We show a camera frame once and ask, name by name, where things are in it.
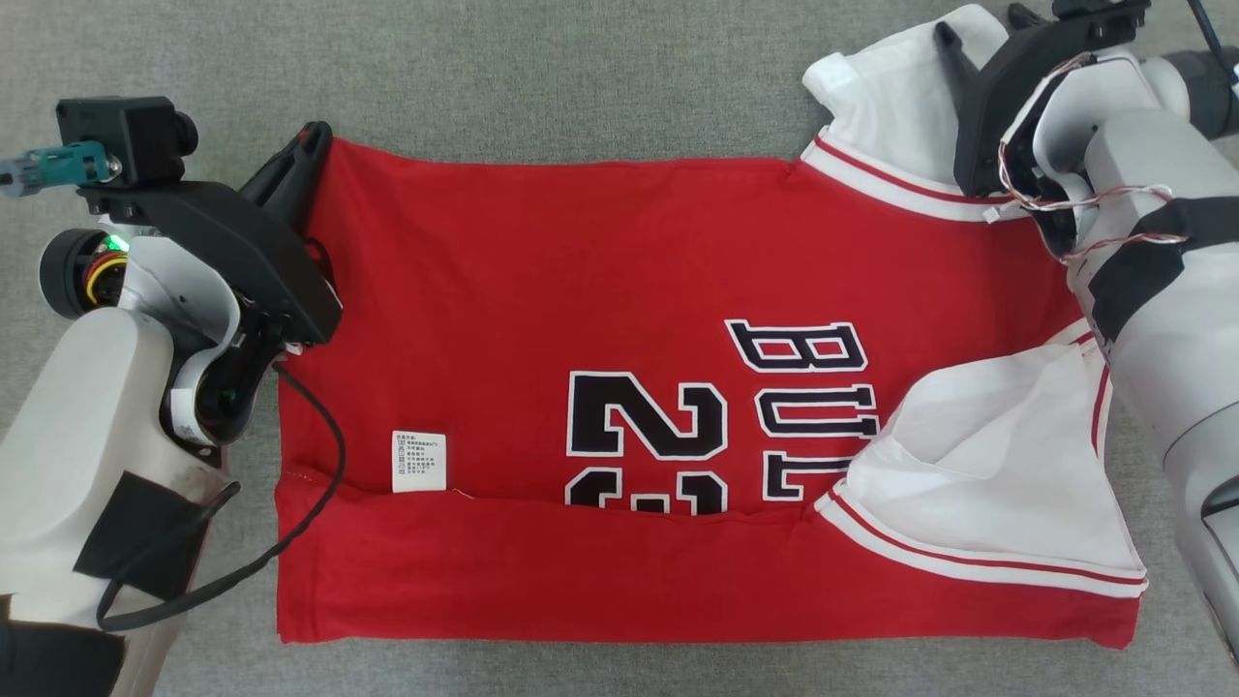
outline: white fabric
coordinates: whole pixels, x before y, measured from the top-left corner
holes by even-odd
[[[943,199],[926,194],[926,191],[947,188],[947,186],[922,180],[921,177],[886,166],[885,162],[877,162],[871,157],[866,157],[855,149],[849,149],[845,144],[833,139],[829,132],[820,137],[831,147],[870,167],[859,167],[823,150],[817,142],[810,142],[804,152],[800,154],[800,158],[830,178],[845,183],[870,198],[876,198],[883,203],[897,206],[921,215],[942,218],[944,220],[987,222],[985,213],[994,208],[994,203]],[[883,177],[875,172],[883,172],[888,176]],[[955,187],[954,192],[945,191],[945,193],[958,196],[960,193],[959,187]]]
[[[834,114],[828,126],[834,140],[918,177],[954,184],[959,119],[933,38],[938,21],[955,30],[978,67],[1007,38],[989,11],[965,5],[854,56],[826,56],[803,82]]]
[[[1093,444],[1103,366],[1089,340],[933,373],[835,493],[926,548],[1142,577]]]
[[[847,509],[823,499],[818,503],[821,517],[870,552],[921,571],[963,581],[1064,588],[1110,598],[1139,598],[1149,588],[1144,567],[1114,569],[1027,555],[964,552],[928,546],[883,526],[849,500],[845,493],[835,491],[835,495]]]

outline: gray fabric surface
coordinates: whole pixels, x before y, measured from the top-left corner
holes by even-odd
[[[202,132],[191,175],[238,184],[304,121],[421,157],[488,161],[795,156],[829,115],[800,88],[815,58],[855,51],[958,0],[5,0],[0,152],[57,141],[57,98],[166,94]],[[1048,9],[1048,0],[1035,2]],[[1002,4],[986,2],[992,11]],[[1161,0],[1144,54],[1203,42]],[[1239,4],[1212,0],[1239,42]],[[1234,142],[1224,145],[1239,156]],[[35,261],[89,224],[59,191],[0,201],[0,428],[66,323]],[[199,578],[274,537],[271,386],[233,451],[245,484]],[[1170,504],[1135,426],[1111,422],[1109,467],[1150,569],[1136,641],[901,640],[763,646],[342,641],[282,646],[275,569],[192,614],[164,697],[217,695],[1176,695],[1239,692],[1175,551]],[[845,587],[841,578],[841,587]],[[831,589],[824,588],[824,593]],[[839,602],[846,603],[846,595]]]

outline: black number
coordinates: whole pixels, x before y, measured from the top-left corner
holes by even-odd
[[[565,499],[569,506],[602,509],[607,499],[623,494],[623,472],[617,468],[586,468],[567,483]]]
[[[675,428],[632,374],[574,373],[567,454],[623,456],[623,430],[611,426],[611,411],[617,410],[659,461],[712,458],[727,447],[727,402],[712,385],[684,383],[679,387],[680,410],[693,413],[688,433]]]
[[[709,516],[727,510],[727,485],[714,473],[680,473],[676,499],[693,504],[694,516]]]
[[[675,498],[688,501],[694,516],[727,510],[727,485],[714,473],[676,473],[675,479]],[[607,499],[621,498],[623,470],[618,468],[585,468],[564,488],[564,500],[570,506],[605,509]],[[633,494],[632,510],[668,514],[670,498],[665,494]]]

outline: wire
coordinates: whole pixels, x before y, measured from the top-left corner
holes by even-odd
[[[339,425],[336,423],[336,420],[332,418],[331,412],[328,412],[327,409],[323,407],[322,402],[320,402],[318,399],[310,392],[310,390],[307,390],[304,385],[301,385],[301,383],[297,381],[295,378],[289,375],[289,373],[284,369],[284,366],[276,365],[274,366],[274,370],[281,379],[284,379],[285,383],[289,384],[289,387],[291,387],[295,392],[301,395],[306,400],[306,402],[309,402],[310,406],[318,412],[322,420],[327,423],[327,428],[331,430],[332,437],[335,437],[336,439],[338,461],[336,464],[336,474],[335,477],[332,477],[331,484],[327,485],[327,490],[323,491],[322,496],[318,499],[318,503],[315,504],[312,509],[310,509],[310,513],[307,513],[305,517],[301,519],[301,522],[299,522],[296,527],[290,530],[289,534],[285,535],[282,539],[280,539],[279,542],[273,545],[266,552],[263,552],[261,556],[259,556],[253,562],[245,565],[244,567],[240,567],[237,571],[227,576],[223,576],[221,578],[217,578],[216,581],[212,581],[211,583],[203,587],[195,588],[193,591],[185,593],[183,595],[180,595],[162,604],[155,605],[152,608],[146,608],[144,610],[138,610],[134,613],[126,613],[123,615],[115,615],[110,618],[105,617],[108,614],[108,610],[112,609],[112,605],[116,599],[116,594],[120,592],[120,587],[124,584],[125,576],[129,572],[131,572],[138,565],[150,558],[152,555],[156,555],[161,550],[166,550],[171,545],[180,542],[181,540],[185,540],[190,535],[193,535],[203,525],[206,525],[207,521],[209,521],[216,515],[216,513],[218,513],[219,509],[223,508],[223,504],[225,504],[228,499],[230,499],[233,495],[235,495],[237,491],[240,490],[240,484],[235,482],[229,484],[227,488],[224,488],[223,491],[221,491],[218,496],[216,496],[214,500],[212,500],[211,504],[208,504],[202,511],[199,511],[199,514],[193,520],[188,521],[186,525],[182,525],[169,534],[165,534],[155,542],[147,545],[145,550],[130,557],[120,567],[120,569],[113,574],[112,581],[108,582],[108,588],[103,593],[103,598],[99,599],[99,607],[95,610],[95,621],[99,623],[99,629],[102,629],[103,631],[108,633],[129,631],[146,625],[151,625],[157,621],[162,621],[169,618],[180,615],[181,613],[192,610],[193,608],[197,608],[203,603],[214,600],[216,598],[223,595],[228,591],[232,591],[234,587],[237,587],[237,584],[261,571],[263,567],[265,567],[271,560],[274,560],[281,552],[284,552],[289,547],[289,545],[292,543],[294,540],[300,537],[301,534],[304,534],[310,527],[310,524],[313,522],[313,520],[318,517],[318,514],[321,514],[322,510],[327,506],[327,501],[331,501],[332,496],[336,495],[336,490],[339,488],[339,484],[344,479],[344,465],[347,462],[344,453],[344,435],[339,430]],[[232,490],[232,494],[225,495],[225,493],[228,493],[229,490]]]
[[[99,276],[102,276],[105,270],[108,270],[110,267],[119,266],[119,265],[124,265],[124,264],[128,264],[128,262],[129,262],[129,256],[126,256],[125,254],[118,254],[116,256],[113,256],[112,259],[108,259],[107,261],[103,261],[103,262],[99,262],[99,264],[92,264],[92,267],[94,270],[90,271],[89,275],[87,275],[87,279],[85,279],[85,296],[87,296],[87,298],[90,300],[92,305],[98,305],[99,303],[99,300],[94,295],[94,281],[99,280]]]
[[[1213,30],[1213,22],[1209,20],[1209,14],[1204,10],[1204,5],[1201,0],[1187,0],[1187,5],[1192,7],[1192,14],[1196,15],[1196,24],[1201,25],[1201,33],[1204,35],[1204,42],[1209,45],[1209,51],[1217,56],[1218,61],[1230,72],[1232,66],[1227,66],[1227,57],[1222,48],[1222,42],[1218,41],[1218,32]]]
[[[108,249],[103,254],[99,254],[98,256],[94,258],[94,260],[90,261],[90,265],[85,267],[85,272],[82,274],[82,277],[83,279],[90,277],[90,274],[93,274],[94,270],[99,267],[99,264],[110,259],[115,259],[116,256],[120,256],[123,254],[124,251],[120,251],[118,249]]]
[[[1132,234],[1131,236],[1120,236],[1115,239],[1103,239],[1100,241],[1089,244],[1084,249],[1077,249],[1074,251],[1068,251],[1063,254],[1058,260],[1063,265],[1072,259],[1079,259],[1080,256],[1087,256],[1088,254],[1097,251],[1103,246],[1113,246],[1118,244],[1123,246],[1124,244],[1132,244],[1139,241],[1146,241],[1149,244],[1182,244],[1187,241],[1188,238],[1182,234],[1165,234],[1161,232],[1142,232],[1140,234]]]
[[[1084,67],[1092,59],[1093,59],[1092,54],[1080,53],[1074,58],[1064,61],[1053,71],[1051,71],[1048,76],[1046,76],[1046,78],[1042,80],[1042,87],[1038,89],[1046,89],[1054,79],[1064,77],[1067,73]],[[1022,113],[1022,119],[1027,120],[1027,118],[1028,118],[1028,106],[1025,106],[1025,110]],[[1150,186],[1119,186],[1108,191],[1103,191],[1101,193],[1098,193],[1089,198],[1084,198],[1082,201],[1044,201],[1043,198],[1036,198],[1028,196],[1027,193],[1016,188],[1015,182],[1011,178],[1010,165],[1007,163],[1006,149],[1007,144],[1010,142],[1009,139],[1011,137],[1011,134],[1015,131],[1016,126],[1012,126],[1012,129],[1009,130],[1007,134],[1002,136],[1002,140],[999,141],[999,181],[1002,183],[1002,187],[1006,188],[1007,193],[1010,193],[1011,197],[1015,199],[1015,203],[1028,210],[1043,212],[1043,213],[1056,212],[1056,210],[1070,210],[1073,208],[1080,208],[1085,206],[1097,206],[1098,203],[1100,203],[1106,198],[1111,198],[1115,196],[1126,196],[1130,193],[1151,193],[1167,203],[1175,198],[1175,192],[1168,186],[1160,183]],[[1000,212],[995,217],[995,219],[999,218],[1001,218]]]

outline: jersey collar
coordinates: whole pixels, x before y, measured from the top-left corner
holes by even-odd
[[[823,128],[800,161],[865,196],[913,213],[948,220],[985,222],[985,210],[1009,198],[970,198],[958,186],[901,171],[831,137]]]

